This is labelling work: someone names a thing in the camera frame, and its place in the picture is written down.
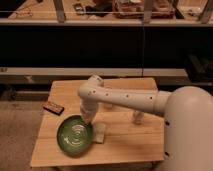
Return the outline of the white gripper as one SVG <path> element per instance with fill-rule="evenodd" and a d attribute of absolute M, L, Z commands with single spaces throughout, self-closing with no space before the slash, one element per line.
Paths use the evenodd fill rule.
<path fill-rule="evenodd" d="M 98 111 L 98 107 L 95 105 L 81 105 L 80 112 L 82 114 L 82 119 L 86 125 L 91 124 L 94 116 Z"/>

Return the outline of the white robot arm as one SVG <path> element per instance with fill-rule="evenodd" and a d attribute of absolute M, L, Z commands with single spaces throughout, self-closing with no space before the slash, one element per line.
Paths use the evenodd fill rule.
<path fill-rule="evenodd" d="M 173 92 L 106 88 L 97 75 L 78 89 L 85 122 L 100 102 L 164 118 L 163 171 L 213 171 L 213 95 L 184 86 Z"/>

